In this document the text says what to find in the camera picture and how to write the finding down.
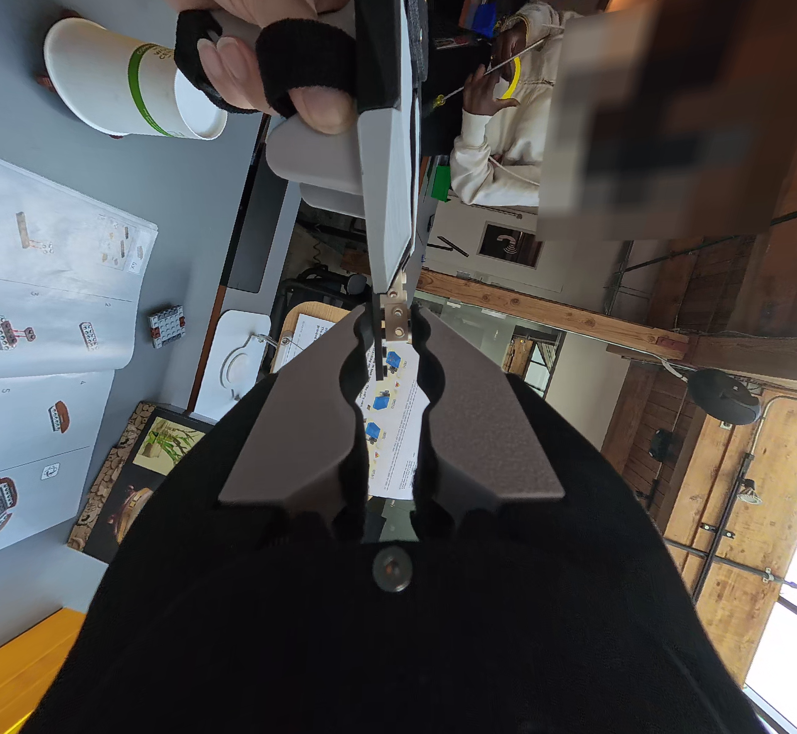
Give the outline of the yellow plastic bin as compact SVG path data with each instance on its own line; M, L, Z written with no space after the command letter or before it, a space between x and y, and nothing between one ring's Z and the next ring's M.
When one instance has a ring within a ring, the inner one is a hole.
M1 732L19 732L61 669L85 614L61 609L1 649Z

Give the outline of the lego instruction booklet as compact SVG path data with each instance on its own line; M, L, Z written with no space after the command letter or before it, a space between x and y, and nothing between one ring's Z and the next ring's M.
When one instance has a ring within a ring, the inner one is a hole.
M2 549L77 514L157 233L2 162Z

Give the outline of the black desk mat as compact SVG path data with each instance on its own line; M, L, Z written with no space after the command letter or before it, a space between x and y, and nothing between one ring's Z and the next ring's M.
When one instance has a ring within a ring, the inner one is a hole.
M220 284L227 289L258 293L274 243L288 181L269 166L266 138L271 117L264 115L260 124Z

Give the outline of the white paper cup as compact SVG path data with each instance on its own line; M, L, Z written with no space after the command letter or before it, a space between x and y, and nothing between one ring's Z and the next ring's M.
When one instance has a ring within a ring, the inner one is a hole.
M66 18L49 29L43 55L55 92L94 130L212 141L225 129L227 112L188 81L170 48Z

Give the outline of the grey brown lego assembly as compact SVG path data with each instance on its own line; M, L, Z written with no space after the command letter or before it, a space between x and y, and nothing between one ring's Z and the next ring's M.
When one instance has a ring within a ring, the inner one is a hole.
M147 323L155 349L182 339L186 332L186 320L182 305L175 305L151 313Z

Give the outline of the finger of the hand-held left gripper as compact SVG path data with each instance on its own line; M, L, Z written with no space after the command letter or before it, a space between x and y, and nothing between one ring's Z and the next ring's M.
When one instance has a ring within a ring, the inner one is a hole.
M387 293L413 242L413 107L364 112L357 123L372 288Z
M415 238L412 251L412 285L417 286L423 269L423 258L430 240L433 217L438 207L437 199L431 196L433 174L425 174L418 198Z

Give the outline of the white document stand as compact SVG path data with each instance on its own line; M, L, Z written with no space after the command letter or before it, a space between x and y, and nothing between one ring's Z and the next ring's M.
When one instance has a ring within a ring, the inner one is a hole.
M269 347L269 316L229 310L220 317L203 379L194 405L194 414L217 422L256 384L264 355Z

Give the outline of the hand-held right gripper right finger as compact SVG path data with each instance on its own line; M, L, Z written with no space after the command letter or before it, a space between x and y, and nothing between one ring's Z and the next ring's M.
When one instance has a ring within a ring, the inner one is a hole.
M503 371L416 303L411 330L427 399L413 479L417 538L446 538L471 512L562 500L563 486Z

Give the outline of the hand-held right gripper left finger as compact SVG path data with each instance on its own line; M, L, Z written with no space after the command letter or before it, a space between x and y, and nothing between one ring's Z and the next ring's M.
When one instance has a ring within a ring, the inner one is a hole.
M221 505L312 513L339 539L363 540L370 463L357 399L373 343L372 307L358 305L275 374Z

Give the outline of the wooden board with instruction sheet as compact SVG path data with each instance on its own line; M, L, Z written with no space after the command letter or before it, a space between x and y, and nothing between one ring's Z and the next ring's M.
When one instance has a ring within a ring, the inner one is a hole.
M272 369L280 370L346 315L344 309L314 301L294 307L282 326ZM385 378L376 380L374 349L367 353L368 381L356 403L364 421L372 497L413 498L423 412L429 402L418 386L418 363L410 344L390 342Z

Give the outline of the black round speaker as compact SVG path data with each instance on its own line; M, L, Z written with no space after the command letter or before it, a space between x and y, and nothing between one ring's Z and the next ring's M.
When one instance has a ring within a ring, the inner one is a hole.
M692 401L708 416L732 426L746 426L759 421L762 406L742 383L714 368L690 374L687 391Z

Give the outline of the dark framed wall sign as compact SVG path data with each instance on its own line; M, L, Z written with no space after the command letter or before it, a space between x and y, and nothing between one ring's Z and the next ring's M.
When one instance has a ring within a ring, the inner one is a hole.
M479 241L477 254L529 269L536 269L543 242L530 231L487 222Z

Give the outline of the black lego box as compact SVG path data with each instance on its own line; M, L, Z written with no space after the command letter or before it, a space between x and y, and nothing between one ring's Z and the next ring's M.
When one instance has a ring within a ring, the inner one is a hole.
M88 491L67 546L110 563L155 490L214 424L168 405L139 402Z

